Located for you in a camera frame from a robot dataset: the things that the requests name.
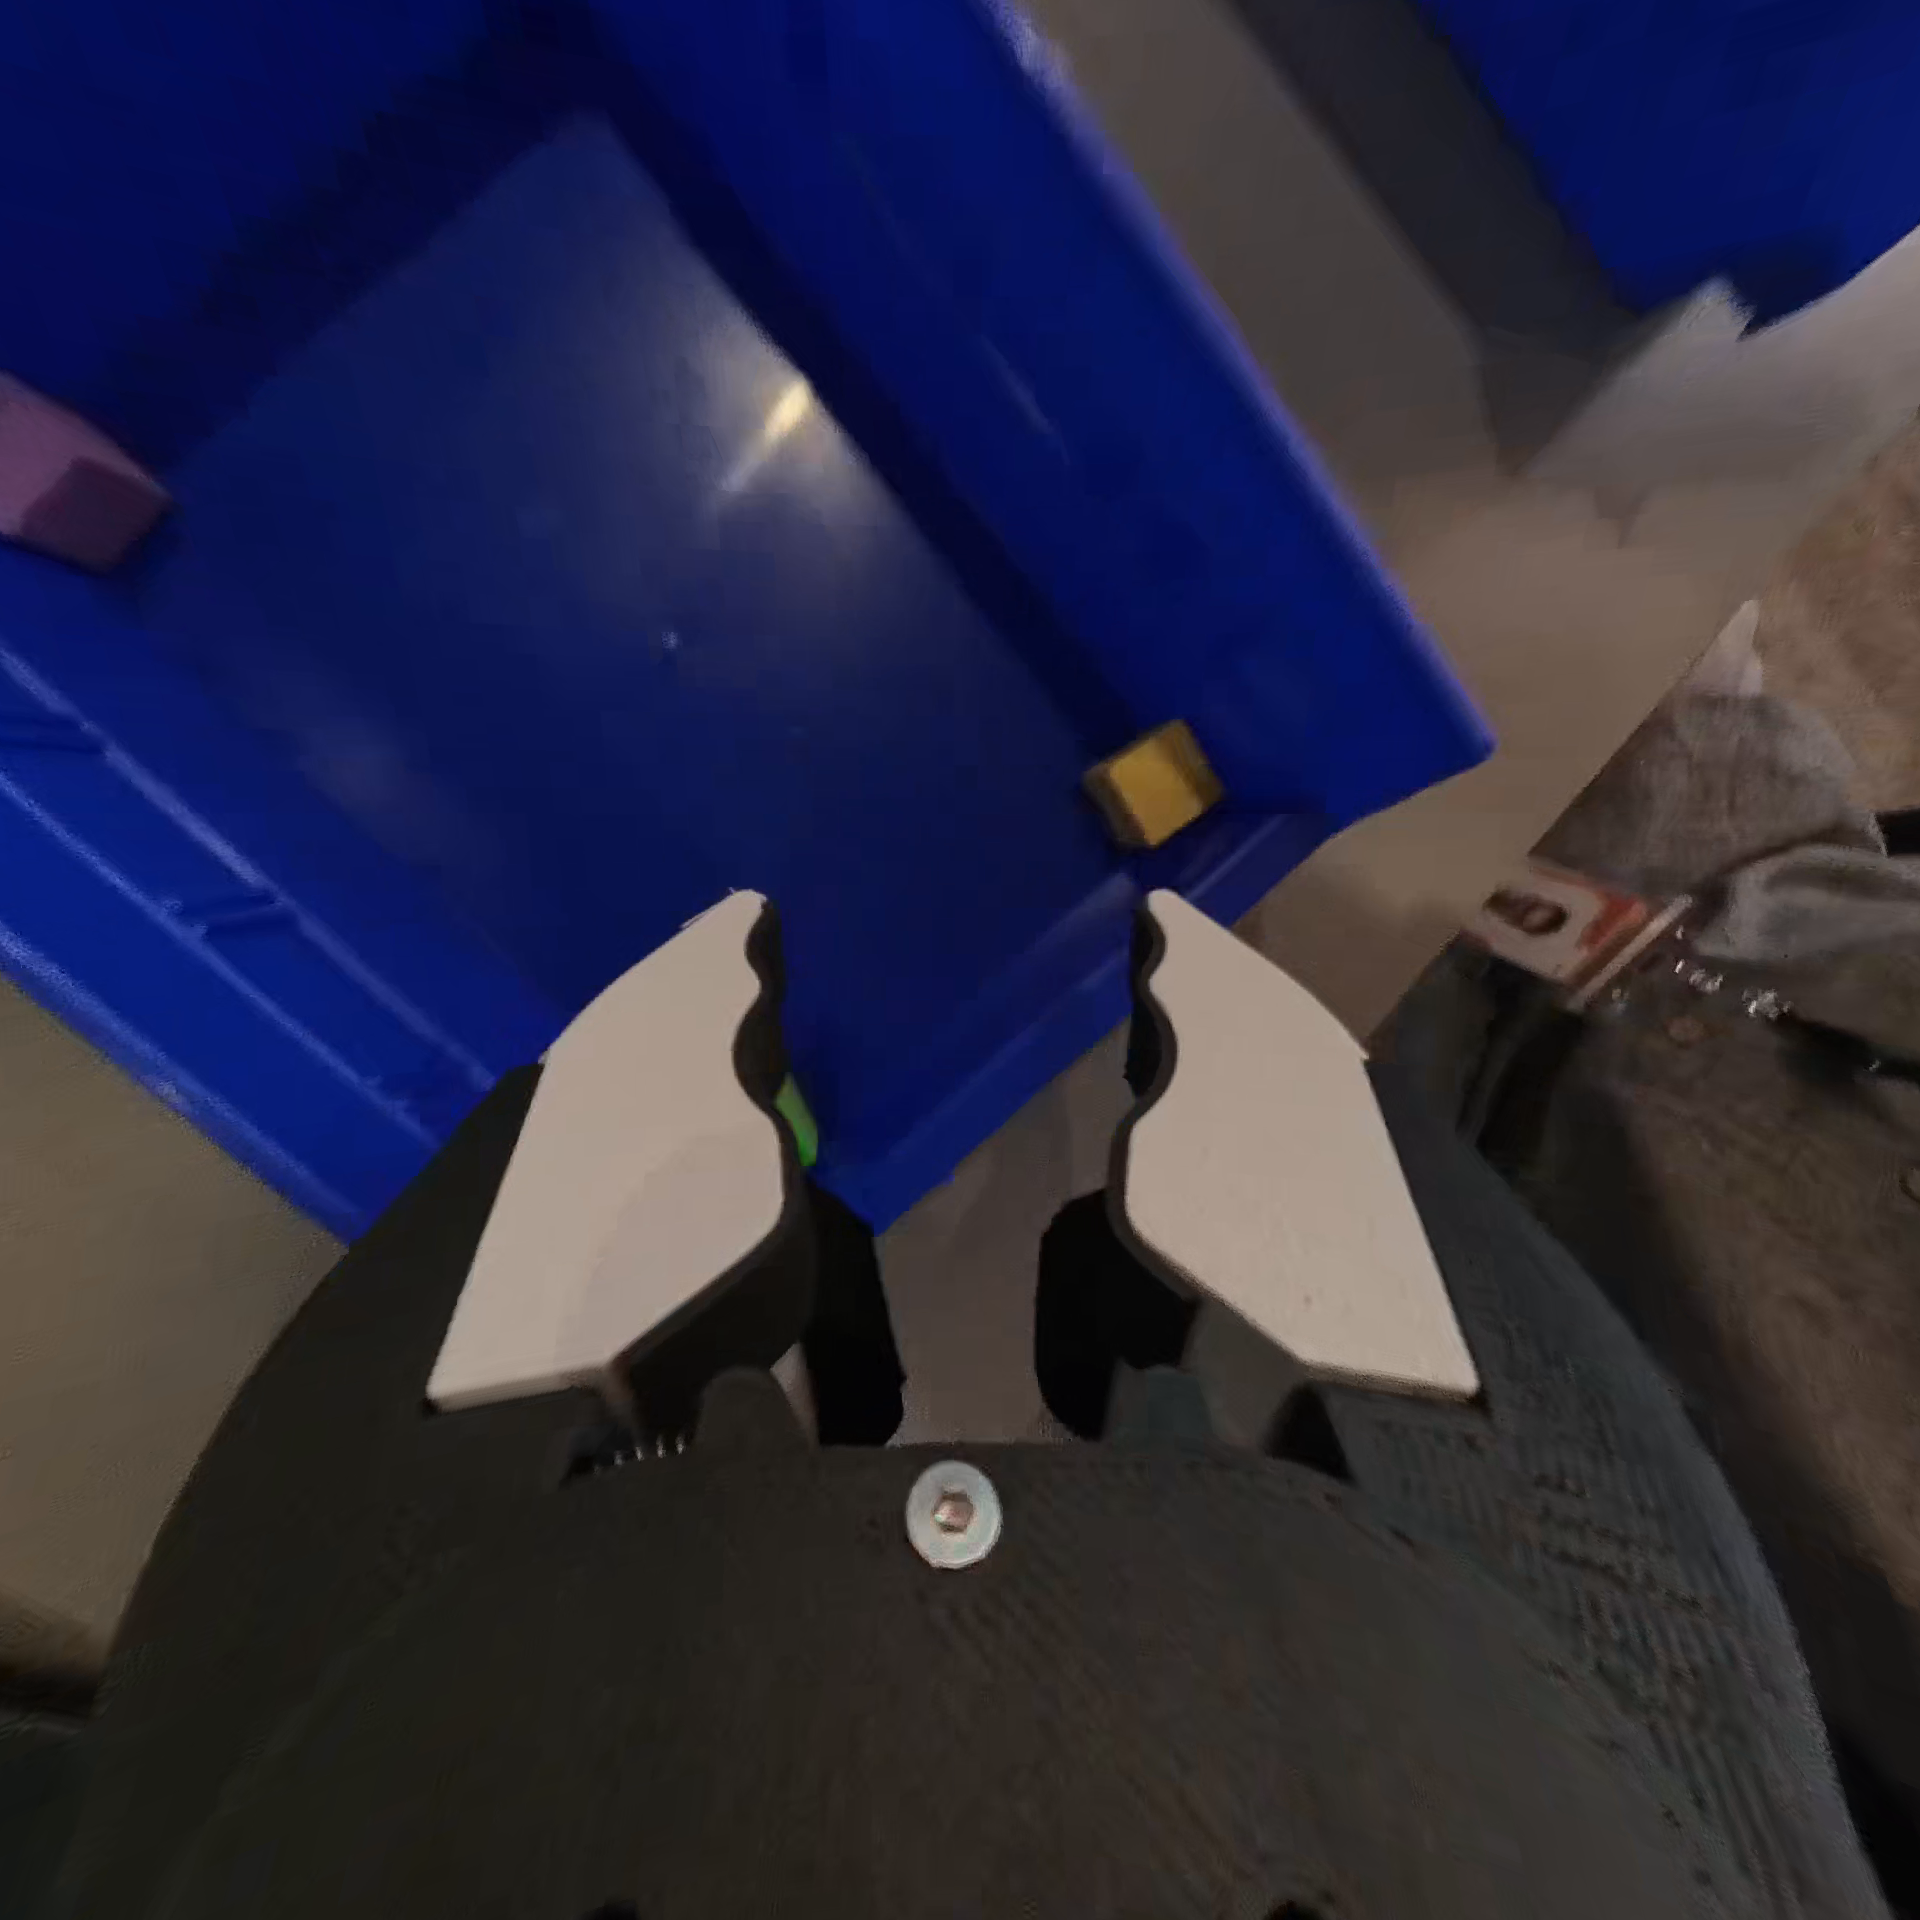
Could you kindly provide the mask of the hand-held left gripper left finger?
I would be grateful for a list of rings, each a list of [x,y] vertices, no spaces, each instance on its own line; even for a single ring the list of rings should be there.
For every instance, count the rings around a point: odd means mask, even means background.
[[[741,1063],[777,985],[766,896],[730,891],[551,1041],[424,1381],[437,1412],[613,1385],[771,1240],[791,1198],[774,1094]]]

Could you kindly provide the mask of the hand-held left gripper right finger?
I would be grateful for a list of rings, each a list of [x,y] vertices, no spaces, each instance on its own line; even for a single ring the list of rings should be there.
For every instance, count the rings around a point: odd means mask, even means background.
[[[1119,1244],[1309,1377],[1474,1400],[1480,1373],[1365,1044],[1168,889],[1138,908],[1131,997],[1134,1104],[1107,1174]]]

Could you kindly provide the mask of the blue plastic bin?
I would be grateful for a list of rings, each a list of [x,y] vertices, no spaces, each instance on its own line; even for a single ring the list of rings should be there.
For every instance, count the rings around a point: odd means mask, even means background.
[[[3,974],[342,1237],[730,891],[883,1227],[1493,736],[1007,4],[3,4]],[[1162,847],[1081,775],[1185,720]]]
[[[1615,299],[1755,327],[1918,227],[1915,3],[1426,3]]]

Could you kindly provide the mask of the pale desk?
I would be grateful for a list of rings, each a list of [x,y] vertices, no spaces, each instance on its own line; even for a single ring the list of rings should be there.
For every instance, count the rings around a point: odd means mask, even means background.
[[[1480,182],[1448,230],[1307,51],[1385,4],[1024,4],[1488,711],[1493,760],[1245,918],[1374,1027],[1915,417],[1915,233],[1743,328],[1607,311]],[[71,1689],[192,1456],[338,1245],[3,980],[3,1665]]]

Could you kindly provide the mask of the red white tag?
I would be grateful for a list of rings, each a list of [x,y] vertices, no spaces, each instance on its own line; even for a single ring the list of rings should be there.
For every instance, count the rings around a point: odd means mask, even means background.
[[[1459,935],[1478,951],[1582,1004],[1657,918],[1643,896],[1541,859],[1503,876]]]

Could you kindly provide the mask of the yellow wooden cube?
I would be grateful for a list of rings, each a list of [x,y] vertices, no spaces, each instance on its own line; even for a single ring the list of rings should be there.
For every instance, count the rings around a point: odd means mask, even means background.
[[[1225,798],[1215,767],[1182,718],[1090,765],[1081,791],[1110,840],[1126,853],[1162,847]]]

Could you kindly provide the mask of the person's dark trousers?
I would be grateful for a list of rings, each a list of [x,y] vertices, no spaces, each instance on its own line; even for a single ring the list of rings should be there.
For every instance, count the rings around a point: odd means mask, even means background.
[[[1575,1014],[1453,944],[1375,1032],[1651,1348],[1915,1829],[1915,942]]]

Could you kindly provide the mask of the person's grey clothing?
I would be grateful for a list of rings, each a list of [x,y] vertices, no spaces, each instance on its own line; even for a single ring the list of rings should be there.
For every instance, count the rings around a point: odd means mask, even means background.
[[[1657,904],[1687,899],[1694,960],[1915,1065],[1915,849],[1889,849],[1813,711],[1765,692],[1673,692],[1541,853]]]

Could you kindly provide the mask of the purple wooden cube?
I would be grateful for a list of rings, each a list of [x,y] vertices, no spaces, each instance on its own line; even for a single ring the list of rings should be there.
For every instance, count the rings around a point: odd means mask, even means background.
[[[167,487],[105,431],[2,375],[2,539],[105,576],[171,510]]]

